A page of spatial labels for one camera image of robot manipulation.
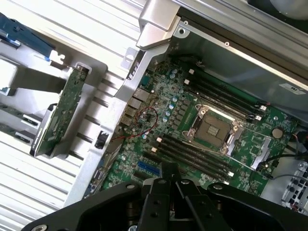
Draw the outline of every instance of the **white label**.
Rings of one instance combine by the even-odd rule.
[[[284,89],[287,89],[288,91],[292,92],[295,95],[305,95],[306,94],[302,90],[295,88],[288,83],[279,84],[279,86],[283,87]]]

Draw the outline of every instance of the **black mount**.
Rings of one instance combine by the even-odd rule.
[[[223,183],[207,190],[162,163],[161,177],[121,183],[22,229],[47,231],[304,231],[308,218]]]

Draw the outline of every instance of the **metal bracket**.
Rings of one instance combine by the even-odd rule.
[[[170,42],[180,22],[179,8],[170,0],[148,0],[139,17],[142,33],[137,47],[145,51]]]
[[[147,23],[167,32],[171,29],[180,6],[171,0],[148,0],[139,17],[141,31]]]

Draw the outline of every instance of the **cpu socket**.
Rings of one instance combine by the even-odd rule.
[[[182,134],[189,142],[203,145],[203,142],[217,148],[222,154],[231,155],[235,141],[243,128],[231,116],[208,105],[197,104],[198,114],[193,125]]]

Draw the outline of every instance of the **blue connector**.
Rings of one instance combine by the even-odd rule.
[[[143,161],[138,161],[138,167],[146,170],[146,171],[149,171],[151,173],[153,173],[154,175],[157,175],[159,176],[159,169],[156,168],[156,167],[153,167],[152,165],[149,165],[149,164],[146,164],[145,162]]]
[[[55,49],[55,46],[32,33],[28,27],[14,19],[7,18],[2,13],[0,13],[0,35],[9,43],[14,44],[18,41],[48,58]]]

